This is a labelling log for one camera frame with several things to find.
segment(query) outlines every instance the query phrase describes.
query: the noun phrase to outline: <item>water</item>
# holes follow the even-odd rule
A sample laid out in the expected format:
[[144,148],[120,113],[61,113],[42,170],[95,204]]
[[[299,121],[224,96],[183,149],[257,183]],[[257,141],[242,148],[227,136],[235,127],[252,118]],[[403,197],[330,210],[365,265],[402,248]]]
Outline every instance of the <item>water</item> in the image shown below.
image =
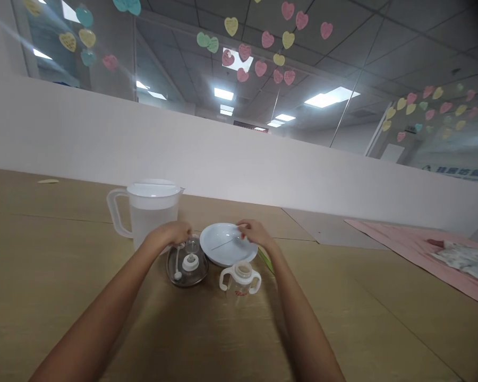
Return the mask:
[[177,220],[178,205],[164,210],[141,210],[130,205],[130,210],[133,246],[137,250],[150,232],[162,224]]

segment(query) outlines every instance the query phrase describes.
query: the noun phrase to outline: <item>plastic pitcher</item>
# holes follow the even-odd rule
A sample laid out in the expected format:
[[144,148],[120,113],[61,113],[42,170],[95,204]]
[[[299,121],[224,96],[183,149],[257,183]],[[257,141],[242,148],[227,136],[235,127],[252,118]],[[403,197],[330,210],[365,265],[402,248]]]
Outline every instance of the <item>plastic pitcher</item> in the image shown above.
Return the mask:
[[[127,189],[117,188],[106,197],[112,215],[113,226],[119,235],[133,238],[134,250],[143,243],[145,237],[160,225],[177,220],[179,198],[184,188],[164,179],[144,179],[133,183]],[[129,232],[122,226],[116,198],[129,197],[131,227]]]

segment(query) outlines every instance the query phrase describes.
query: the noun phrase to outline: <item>pitcher handle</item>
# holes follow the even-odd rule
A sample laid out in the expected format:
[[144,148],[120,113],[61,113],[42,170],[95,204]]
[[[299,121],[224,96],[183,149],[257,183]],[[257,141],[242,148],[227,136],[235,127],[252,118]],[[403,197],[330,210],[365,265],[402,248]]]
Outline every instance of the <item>pitcher handle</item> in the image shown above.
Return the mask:
[[118,196],[128,196],[127,191],[124,188],[116,188],[115,190],[111,190],[106,197],[108,208],[110,209],[110,214],[112,215],[113,227],[119,235],[132,239],[133,233],[126,230],[122,225],[121,214],[118,211],[116,200]]

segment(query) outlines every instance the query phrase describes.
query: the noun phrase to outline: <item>green heart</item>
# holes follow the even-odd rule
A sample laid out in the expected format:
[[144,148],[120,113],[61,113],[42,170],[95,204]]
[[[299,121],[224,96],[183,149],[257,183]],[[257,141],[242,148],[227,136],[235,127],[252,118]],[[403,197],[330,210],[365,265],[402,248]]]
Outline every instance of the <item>green heart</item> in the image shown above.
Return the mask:
[[211,39],[209,38],[209,36],[203,32],[200,32],[197,35],[197,44],[201,46],[202,48],[207,48],[209,46],[210,40]]
[[210,39],[209,44],[207,45],[207,50],[211,53],[216,53],[219,48],[219,41],[216,37]]

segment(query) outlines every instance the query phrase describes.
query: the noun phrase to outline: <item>hand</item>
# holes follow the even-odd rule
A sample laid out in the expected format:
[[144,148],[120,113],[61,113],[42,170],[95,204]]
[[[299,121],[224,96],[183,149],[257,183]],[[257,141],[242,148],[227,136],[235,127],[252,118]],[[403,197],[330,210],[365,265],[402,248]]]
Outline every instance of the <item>hand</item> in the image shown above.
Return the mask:
[[239,231],[248,238],[249,241],[258,244],[264,248],[268,248],[274,240],[271,235],[267,233],[264,226],[257,220],[243,219],[237,223]]

